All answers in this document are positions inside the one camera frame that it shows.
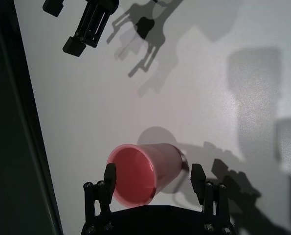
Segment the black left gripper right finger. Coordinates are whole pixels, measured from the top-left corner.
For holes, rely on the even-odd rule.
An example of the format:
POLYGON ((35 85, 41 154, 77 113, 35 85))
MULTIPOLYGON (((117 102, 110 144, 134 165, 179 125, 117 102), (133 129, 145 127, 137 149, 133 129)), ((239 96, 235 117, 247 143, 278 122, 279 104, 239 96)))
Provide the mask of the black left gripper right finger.
POLYGON ((235 230, 230 222, 226 185, 208 181, 200 164, 192 164, 190 181, 199 204, 202 206, 201 218, 199 219, 201 230, 235 230))

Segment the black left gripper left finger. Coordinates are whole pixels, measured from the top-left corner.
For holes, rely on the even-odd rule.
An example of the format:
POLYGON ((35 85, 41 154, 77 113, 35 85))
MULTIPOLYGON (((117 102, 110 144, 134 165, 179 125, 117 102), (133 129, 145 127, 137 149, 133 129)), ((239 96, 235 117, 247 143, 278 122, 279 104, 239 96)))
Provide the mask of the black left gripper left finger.
POLYGON ((84 231, 111 231, 110 204, 116 184, 116 166, 107 164, 104 179, 96 184, 87 182, 83 185, 85 195, 84 231))

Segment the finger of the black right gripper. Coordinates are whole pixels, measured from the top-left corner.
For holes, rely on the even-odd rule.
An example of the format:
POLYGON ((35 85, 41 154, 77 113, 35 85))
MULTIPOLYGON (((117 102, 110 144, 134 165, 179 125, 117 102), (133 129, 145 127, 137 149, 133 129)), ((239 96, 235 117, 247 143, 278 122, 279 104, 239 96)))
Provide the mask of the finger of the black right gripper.
POLYGON ((63 0, 45 0, 43 11, 54 17, 58 17, 64 7, 63 2, 63 0))
POLYGON ((88 0, 75 34, 68 38, 63 52, 79 57, 86 46, 97 47, 110 15, 118 6, 118 0, 88 0))

